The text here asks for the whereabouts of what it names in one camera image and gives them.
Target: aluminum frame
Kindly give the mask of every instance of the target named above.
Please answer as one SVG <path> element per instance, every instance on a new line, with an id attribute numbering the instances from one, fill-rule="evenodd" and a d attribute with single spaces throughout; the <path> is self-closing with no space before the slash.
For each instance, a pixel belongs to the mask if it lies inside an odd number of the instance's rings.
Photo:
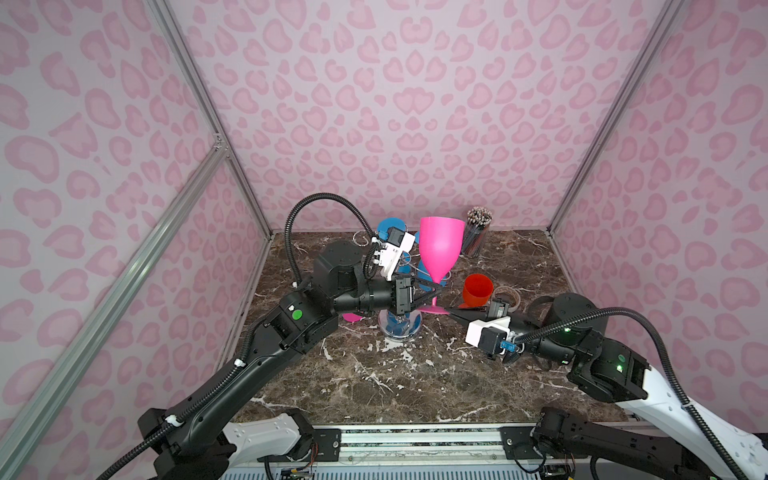
<path id="1" fill-rule="evenodd" d="M 552 216 L 552 222 L 550 222 L 549 227 L 547 227 L 547 231 L 553 237 L 557 233 L 558 228 L 562 225 L 563 220 L 568 215 L 568 211 L 576 200 L 576 196 L 581 191 L 581 187 L 584 186 L 584 182 L 587 181 L 587 177 L 592 171 L 592 167 L 598 162 L 603 147 L 616 130 L 632 97 L 643 82 L 651 62 L 658 56 L 658 53 L 664 46 L 664 42 L 669 38 L 673 27 L 681 20 L 681 15 L 679 14 L 683 11 L 689 1 L 690 0 L 667 0 L 661 7 L 661 13 L 651 27 L 650 33 L 645 39 L 645 43 L 643 43 L 637 57 L 634 59 L 624 83 L 621 84 L 621 88 L 616 94 L 616 98 L 611 104 L 605 120 L 598 128 L 598 132 L 595 134 L 592 143 L 587 149 L 587 153 L 584 155 L 584 161 L 581 162 L 581 165 L 574 175 L 573 181 L 568 185 L 568 189 L 565 191 L 565 195 L 563 195 L 562 202 L 560 202 L 558 209 Z"/>
<path id="2" fill-rule="evenodd" d="M 599 422 L 616 429 L 641 435 L 668 436 L 649 422 Z M 247 431 L 248 423 L 237 424 Z M 413 465 L 509 465 L 506 459 L 500 427 L 529 427 L 534 422 L 520 423 L 427 423 L 405 425 L 315 425 L 316 429 L 341 429 L 341 449 L 338 462 L 323 462 L 321 467 L 392 467 Z M 537 465 L 535 460 L 522 464 Z M 549 464 L 564 460 L 548 459 Z M 276 463 L 274 467 L 290 463 Z M 245 468 L 260 468 L 256 462 L 239 463 L 231 472 Z"/>
<path id="3" fill-rule="evenodd" d="M 579 287 L 575 277 L 573 276 L 573 273 L 571 272 L 571 268 L 569 267 L 568 262 L 565 259 L 565 255 L 560 251 L 560 247 L 558 246 L 558 243 L 554 241 L 554 235 L 549 230 L 544 230 L 544 235 L 547 237 L 547 240 L 549 241 L 549 247 L 552 249 L 552 252 L 554 252 L 555 258 L 558 259 L 558 263 L 560 264 L 560 270 L 563 271 L 563 275 L 565 276 L 565 281 L 568 282 L 568 289 L 571 292 L 576 292 L 579 295 L 584 295 L 584 292 L 581 291 L 581 288 Z"/>
<path id="4" fill-rule="evenodd" d="M 227 151 L 216 145 L 208 152 L 72 343 L 58 358 L 43 383 L 16 416 L 5 433 L 5 441 L 0 444 L 0 478 L 12 480 L 24 468 L 227 155 Z"/>
<path id="5" fill-rule="evenodd" d="M 259 201 L 256 199 L 256 193 L 253 191 L 253 187 L 248 181 L 245 170 L 243 169 L 243 165 L 237 158 L 236 152 L 231 147 L 232 143 L 227 136 L 227 131 L 224 128 L 221 119 L 219 118 L 219 114 L 214 107 L 214 103 L 211 100 L 210 95 L 208 94 L 208 90 L 205 87 L 205 82 L 203 82 L 203 78 L 200 75 L 200 72 L 197 70 L 197 66 L 194 59 L 192 58 L 192 54 L 187 48 L 187 44 L 184 41 L 184 34 L 181 31 L 181 27 L 179 26 L 173 9 L 170 7 L 170 5 L 168 5 L 166 0 L 145 1 L 149 6 L 149 9 L 152 11 L 158 28 L 162 31 L 165 40 L 168 42 L 168 46 L 176 58 L 176 62 L 181 69 L 181 73 L 184 75 L 184 78 L 190 85 L 192 95 L 197 100 L 197 104 L 200 105 L 200 112 L 205 117 L 205 120 L 214 133 L 217 141 L 221 142 L 223 147 L 231 152 L 231 155 L 227 158 L 227 162 L 232 167 L 235 173 L 235 178 L 237 179 L 238 186 L 245 195 L 250 209 L 256 216 L 259 228 L 262 230 L 262 233 L 265 237 L 271 237 L 273 233 L 272 229 L 270 228 L 269 223 L 266 221 L 266 217 L 264 216 L 264 213 L 259 206 Z"/>
<path id="6" fill-rule="evenodd" d="M 266 265 L 266 259 L 270 254 L 270 250 L 272 250 L 272 242 L 274 239 L 275 236 L 272 235 L 272 237 L 264 244 L 261 254 L 256 261 L 256 265 L 253 267 L 253 272 L 251 273 L 246 286 L 246 292 L 248 295 L 243 298 L 243 302 L 240 304 L 240 316 L 237 317 L 234 324 L 232 325 L 230 333 L 227 336 L 227 341 L 224 343 L 224 348 L 221 351 L 221 357 L 219 357 L 219 361 L 216 365 L 217 370 L 220 369 L 224 363 L 229 361 L 229 359 L 232 358 L 235 354 L 235 349 L 237 348 L 237 340 L 240 339 L 240 335 L 243 333 L 243 326 L 245 325 L 245 321 L 248 318 L 250 306 L 253 303 L 253 298 L 256 295 L 256 288 L 259 284 L 259 278 L 261 278 L 264 265 Z"/>

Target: rubber band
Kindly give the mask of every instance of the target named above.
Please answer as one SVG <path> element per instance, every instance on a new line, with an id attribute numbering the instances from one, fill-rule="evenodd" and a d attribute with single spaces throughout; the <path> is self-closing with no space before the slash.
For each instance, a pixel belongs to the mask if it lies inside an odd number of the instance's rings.
<path id="1" fill-rule="evenodd" d="M 518 291 L 518 289 L 512 286 L 506 286 L 506 285 L 497 286 L 495 290 L 493 290 L 493 293 L 491 293 L 491 298 L 495 298 L 499 293 L 511 294 L 512 297 L 516 300 L 516 303 L 515 305 L 510 306 L 507 312 L 512 313 L 517 311 L 517 309 L 520 307 L 520 303 L 522 302 L 522 298 L 520 297 L 520 292 Z"/>
<path id="2" fill-rule="evenodd" d="M 358 247 L 367 247 L 368 245 L 371 244 L 371 242 L 367 238 L 365 243 L 357 243 L 357 234 L 361 232 L 365 232 L 365 230 L 357 230 L 355 234 L 352 235 L 352 243 L 354 243 Z"/>

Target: blue clip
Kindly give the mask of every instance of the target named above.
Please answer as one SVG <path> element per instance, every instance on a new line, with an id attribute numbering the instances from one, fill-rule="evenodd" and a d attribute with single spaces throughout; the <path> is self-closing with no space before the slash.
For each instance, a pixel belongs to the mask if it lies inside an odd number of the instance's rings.
<path id="1" fill-rule="evenodd" d="M 502 343 L 499 345 L 504 350 L 508 350 L 509 352 L 514 353 L 515 350 L 517 350 L 517 346 L 514 343 L 508 342 L 506 340 L 502 340 Z"/>

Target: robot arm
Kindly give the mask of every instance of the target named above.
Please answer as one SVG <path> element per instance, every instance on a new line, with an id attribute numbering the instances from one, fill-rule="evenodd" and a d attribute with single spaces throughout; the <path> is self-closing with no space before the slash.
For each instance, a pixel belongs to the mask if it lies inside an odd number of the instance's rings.
<path id="1" fill-rule="evenodd" d="M 389 238 L 397 244 L 388 240 L 386 246 L 408 251 L 413 235 L 394 230 L 390 229 Z M 437 283 L 389 271 L 399 256 L 379 257 L 376 262 L 384 267 L 386 277 L 367 279 L 361 276 L 362 257 L 360 247 L 349 241 L 328 245 L 315 259 L 313 276 L 250 326 L 238 358 L 175 406 L 149 409 L 141 416 L 142 436 L 145 442 L 152 439 L 148 446 L 158 453 L 154 464 L 159 480 L 214 480 L 229 466 L 248 459 L 303 457 L 313 429 L 300 412 L 249 424 L 248 430 L 228 422 L 277 373 L 336 331 L 340 314 L 387 309 L 402 315 L 429 303 L 442 290 Z M 195 405 L 200 407 L 190 411 Z M 124 458 L 115 465 L 124 465 Z M 111 467 L 99 480 L 118 469 Z"/>
<path id="2" fill-rule="evenodd" d="M 587 316 L 590 311 L 597 311 L 588 299 L 575 293 L 564 293 L 550 300 L 551 307 L 544 317 L 542 329 L 556 323 L 563 323 L 564 319 L 572 319 L 580 315 Z M 542 359 L 570 365 L 568 380 L 583 392 L 601 402 L 616 403 L 621 408 L 653 423 L 676 441 L 678 448 L 684 449 L 684 458 L 698 458 L 700 460 L 698 463 L 683 462 L 686 465 L 700 467 L 697 470 L 699 477 L 694 478 L 707 478 L 710 475 L 718 478 L 736 478 L 722 456 L 704 435 L 702 428 L 694 421 L 693 416 L 683 408 L 677 393 L 664 374 L 650 366 L 645 358 L 623 343 L 603 337 L 607 316 L 557 329 L 551 334 L 521 346 L 515 344 L 516 338 L 525 337 L 526 334 L 539 329 L 539 325 L 534 324 L 529 315 L 520 313 L 506 315 L 503 305 L 493 303 L 487 311 L 483 312 L 448 310 L 456 320 L 468 324 L 467 343 L 477 346 L 490 356 L 504 353 L 505 362 L 509 362 L 519 358 L 521 353 L 527 352 Z M 747 478 L 751 480 L 768 478 L 768 450 L 764 448 L 758 437 L 731 425 L 692 399 L 688 399 L 687 406 L 689 408 L 693 406 L 693 410 L 700 415 L 703 423 L 708 425 L 710 431 L 719 439 L 722 447 Z M 539 426 L 534 430 L 535 435 L 540 428 Z M 651 458 L 657 458 L 658 454 L 650 449 L 645 455 L 649 457 L 647 462 L 643 462 L 643 458 L 626 456 L 626 452 L 621 451 L 623 447 L 618 442 L 616 449 L 612 450 L 611 445 L 616 439 L 609 440 L 605 437 L 602 441 L 599 439 L 599 435 L 609 430 L 613 429 L 595 425 L 592 432 L 598 436 L 597 443 L 579 445 L 578 451 L 613 459 L 659 476 L 662 476 L 660 472 L 664 468 L 670 466 L 670 464 L 662 465 L 663 468 L 659 470 L 658 465 L 651 461 Z M 568 433 L 564 434 L 567 438 L 581 438 L 581 435 Z M 574 446 L 578 445 L 579 441 L 573 439 L 571 445 L 564 447 L 566 450 L 573 452 L 573 449 L 577 448 Z M 601 449 L 595 451 L 597 444 L 601 445 Z M 612 452 L 613 458 L 606 452 Z M 686 477 L 672 475 L 664 478 Z"/>
<path id="3" fill-rule="evenodd" d="M 349 201 L 332 194 L 307 197 L 294 207 L 289 218 L 295 219 L 309 202 L 326 198 L 345 204 L 370 231 L 362 214 Z M 237 358 L 214 373 L 195 393 L 169 409 L 144 413 L 139 419 L 144 441 L 98 480 L 110 478 L 150 447 L 158 453 L 154 463 L 158 480 L 215 480 L 230 465 L 254 457 L 303 456 L 312 441 L 312 426 L 298 412 L 251 423 L 248 430 L 228 424 L 229 419 L 278 372 L 334 332 L 339 314 L 387 309 L 402 315 L 426 305 L 442 289 L 437 283 L 393 273 L 400 255 L 413 245 L 413 237 L 401 230 L 390 230 L 393 240 L 382 244 L 374 259 L 382 266 L 383 277 L 368 278 L 365 270 L 370 257 L 363 264 L 360 248 L 341 240 L 330 244 L 315 259 L 313 276 L 302 281 L 290 250 L 292 222 L 286 222 L 286 244 L 296 290 L 248 329 Z M 426 286 L 429 291 L 417 286 Z M 603 337 L 607 315 L 613 313 L 595 316 L 595 310 L 588 299 L 575 293 L 564 294 L 552 299 L 544 326 L 538 328 L 528 316 L 507 314 L 508 308 L 500 302 L 493 302 L 487 310 L 448 309 L 452 318 L 468 327 L 468 343 L 491 357 L 504 353 L 505 363 L 530 353 L 571 365 L 568 379 L 585 393 L 602 402 L 616 402 L 648 419 L 704 462 L 708 472 L 720 478 L 768 478 L 768 452 L 756 436 L 728 424 L 692 400 L 681 405 L 675 396 L 680 396 L 681 389 L 673 395 L 670 383 L 643 357 Z M 713 432 L 709 438 L 703 434 L 700 422 L 692 420 L 692 407 Z M 543 439 L 545 431 L 540 433 Z M 727 454 L 716 452 L 713 443 L 721 444 Z M 601 456 L 609 458 L 611 449 L 604 449 Z M 723 457 L 728 456 L 737 467 L 727 466 Z M 732 471 L 738 469 L 742 474 L 737 476 Z"/>

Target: metal bracket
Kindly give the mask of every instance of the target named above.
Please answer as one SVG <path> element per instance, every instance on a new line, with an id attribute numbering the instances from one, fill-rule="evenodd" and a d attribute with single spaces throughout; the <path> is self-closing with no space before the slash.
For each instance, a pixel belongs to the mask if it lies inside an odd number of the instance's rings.
<path id="1" fill-rule="evenodd" d="M 312 438 L 317 444 L 317 458 L 315 462 L 338 462 L 339 451 L 341 450 L 341 430 L 340 429 L 315 429 Z M 306 460 L 309 460 L 309 450 L 305 452 Z M 271 455 L 270 462 L 294 462 L 285 455 Z"/>
<path id="2" fill-rule="evenodd" d="M 515 458 L 517 460 L 541 460 L 541 455 L 533 449 L 532 429 L 531 427 L 501 427 L 498 430 L 502 436 L 502 447 L 507 460 L 514 460 Z M 587 458 L 586 455 L 574 455 L 574 457 Z M 558 454 L 555 458 L 565 458 L 565 454 Z"/>

